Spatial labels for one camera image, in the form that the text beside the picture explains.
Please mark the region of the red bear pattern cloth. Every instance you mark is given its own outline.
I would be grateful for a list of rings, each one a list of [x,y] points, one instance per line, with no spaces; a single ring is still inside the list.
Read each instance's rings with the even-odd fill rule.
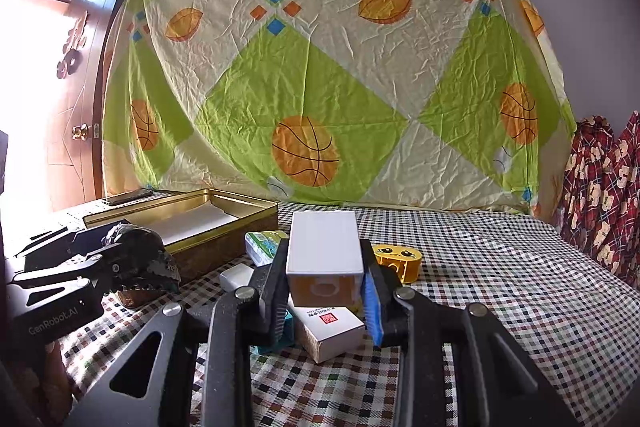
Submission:
[[[592,116],[577,125],[559,203],[562,239],[639,287],[639,114],[615,136]]]

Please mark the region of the gold metal tin box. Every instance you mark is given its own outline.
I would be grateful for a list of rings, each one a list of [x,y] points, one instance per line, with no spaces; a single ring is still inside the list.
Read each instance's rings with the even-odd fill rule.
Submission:
[[[244,255],[246,233],[277,230],[278,204],[201,188],[139,200],[82,218],[88,228],[120,220],[156,232],[186,283]]]

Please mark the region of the white orange star box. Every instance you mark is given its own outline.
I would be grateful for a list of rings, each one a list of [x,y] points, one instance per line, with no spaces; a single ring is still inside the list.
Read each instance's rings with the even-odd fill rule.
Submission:
[[[356,305],[363,262],[355,213],[294,212],[285,274],[296,307]]]

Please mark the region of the camouflage fabric pouch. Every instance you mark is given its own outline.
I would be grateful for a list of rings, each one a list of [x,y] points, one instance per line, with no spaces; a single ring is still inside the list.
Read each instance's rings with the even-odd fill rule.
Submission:
[[[177,262],[155,231],[119,222],[107,231],[103,244],[117,246],[116,257],[110,260],[114,273],[111,292],[126,309],[141,308],[161,295],[179,290]]]

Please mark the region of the checkered tablecloth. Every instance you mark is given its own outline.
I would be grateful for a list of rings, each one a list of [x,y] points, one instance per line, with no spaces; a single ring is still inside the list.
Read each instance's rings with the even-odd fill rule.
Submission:
[[[561,239],[551,225],[497,211],[354,210],[372,244],[423,255],[410,286],[434,303],[463,310],[484,303],[527,351],[581,426],[639,426],[639,291]],[[177,298],[186,309],[212,305],[216,277],[245,256],[233,231],[178,253],[186,275]],[[115,296],[105,313],[61,340],[78,400],[169,297],[127,310]],[[251,355],[255,426],[390,426],[398,348],[367,337],[356,348],[314,364],[303,348]]]

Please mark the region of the dark metal harmonica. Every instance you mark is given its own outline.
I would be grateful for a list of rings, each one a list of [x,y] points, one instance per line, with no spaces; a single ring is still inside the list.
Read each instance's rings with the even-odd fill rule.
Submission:
[[[122,204],[126,204],[126,202],[134,202],[135,200],[149,197],[152,194],[153,194],[152,190],[149,190],[148,188],[145,188],[145,187],[141,187],[141,188],[137,188],[137,190],[130,191],[127,193],[106,196],[104,197],[104,199],[102,199],[102,202],[104,202],[104,204],[107,206],[119,206]]]

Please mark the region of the yellow crying face toy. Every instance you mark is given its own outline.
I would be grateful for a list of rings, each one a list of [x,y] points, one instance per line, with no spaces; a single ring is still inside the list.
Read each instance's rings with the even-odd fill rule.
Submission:
[[[390,244],[373,244],[372,248],[378,264],[394,269],[401,283],[418,280],[423,256],[416,248]]]

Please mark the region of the brown wooden door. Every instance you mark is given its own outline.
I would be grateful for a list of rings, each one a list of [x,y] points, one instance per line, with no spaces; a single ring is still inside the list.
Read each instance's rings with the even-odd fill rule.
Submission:
[[[70,44],[61,65],[64,94],[52,118],[47,150],[51,205],[62,210],[103,196],[103,81],[107,66],[107,37],[125,0],[72,0]],[[72,128],[92,127],[87,141],[72,139]]]

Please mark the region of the small white rectangular block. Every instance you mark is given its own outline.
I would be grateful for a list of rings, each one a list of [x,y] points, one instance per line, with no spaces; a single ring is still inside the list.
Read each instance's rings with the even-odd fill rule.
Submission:
[[[253,273],[253,268],[244,265],[244,263],[239,263],[219,274],[219,284],[226,293],[235,291],[235,289],[247,286],[250,283]]]

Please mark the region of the green dental floss box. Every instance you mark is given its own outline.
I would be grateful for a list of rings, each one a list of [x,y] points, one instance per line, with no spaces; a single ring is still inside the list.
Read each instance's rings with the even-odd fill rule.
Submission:
[[[256,267],[270,265],[282,239],[288,239],[288,234],[280,230],[247,232],[244,235],[245,252]]]

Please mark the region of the basketball pattern bed sheet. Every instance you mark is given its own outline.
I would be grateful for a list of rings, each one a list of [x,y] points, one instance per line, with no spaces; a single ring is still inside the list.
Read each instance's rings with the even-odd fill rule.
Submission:
[[[108,194],[552,216],[576,122],[532,0],[126,0]]]

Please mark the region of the white box red label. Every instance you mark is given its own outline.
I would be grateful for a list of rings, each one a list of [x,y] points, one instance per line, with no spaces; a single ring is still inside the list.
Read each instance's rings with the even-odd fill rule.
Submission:
[[[296,307],[288,299],[288,311],[294,317],[295,339],[314,363],[354,351],[363,342],[363,321],[348,308]]]

